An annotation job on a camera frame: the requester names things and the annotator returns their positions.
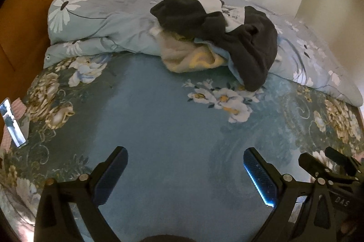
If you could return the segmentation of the black white jacket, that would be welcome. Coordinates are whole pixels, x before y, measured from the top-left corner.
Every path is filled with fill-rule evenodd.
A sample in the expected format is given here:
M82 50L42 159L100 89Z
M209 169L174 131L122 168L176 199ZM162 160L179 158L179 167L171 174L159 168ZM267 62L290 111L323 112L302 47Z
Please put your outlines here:
M150 13L168 32L225 53L247 91L265 83L278 53L278 33L265 13L227 7L221 0L163 0Z

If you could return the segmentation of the teal floral bed blanket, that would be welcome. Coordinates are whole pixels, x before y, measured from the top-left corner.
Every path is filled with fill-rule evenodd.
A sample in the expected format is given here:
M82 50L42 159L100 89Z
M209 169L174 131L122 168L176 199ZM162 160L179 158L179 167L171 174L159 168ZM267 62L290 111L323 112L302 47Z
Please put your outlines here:
M33 240L45 180L90 173L116 146L128 165L101 213L122 241L249 241L270 213L243 167L250 146L303 181L301 153L363 158L356 108L275 75L247 92L225 67L174 74L158 57L78 57L40 73L24 102L28 143L1 153L1 210L21 241Z

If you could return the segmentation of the brown leather headboard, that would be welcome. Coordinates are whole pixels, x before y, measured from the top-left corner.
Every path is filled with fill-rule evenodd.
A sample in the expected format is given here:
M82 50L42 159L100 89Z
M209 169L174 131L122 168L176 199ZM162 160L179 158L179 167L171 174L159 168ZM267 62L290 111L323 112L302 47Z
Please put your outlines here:
M1 99L23 97L41 71L53 0L5 0L1 7Z

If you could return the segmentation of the beige yellow garment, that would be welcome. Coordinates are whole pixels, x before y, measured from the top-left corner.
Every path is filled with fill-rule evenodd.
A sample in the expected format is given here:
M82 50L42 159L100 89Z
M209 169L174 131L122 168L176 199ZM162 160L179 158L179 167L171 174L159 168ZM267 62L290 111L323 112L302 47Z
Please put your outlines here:
M161 31L155 35L160 57L174 73L203 71L227 65L227 60L206 44L195 44L182 37Z

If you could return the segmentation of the grey floral quilt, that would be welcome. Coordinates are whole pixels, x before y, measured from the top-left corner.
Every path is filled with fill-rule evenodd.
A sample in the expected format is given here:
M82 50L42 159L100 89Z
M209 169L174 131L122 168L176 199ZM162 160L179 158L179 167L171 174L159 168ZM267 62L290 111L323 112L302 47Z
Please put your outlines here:
M150 9L161 1L53 0L48 10L51 44L44 57L44 66L50 67L70 57L111 52L160 57L155 35L168 31L159 25ZM265 13L274 24L278 33L278 53L268 74L311 87L353 106L363 104L358 87L333 57L325 42L305 24L246 0L221 1L227 7L254 7ZM226 66L241 83L227 55L220 49L208 42L182 38L195 44L206 44L224 57Z

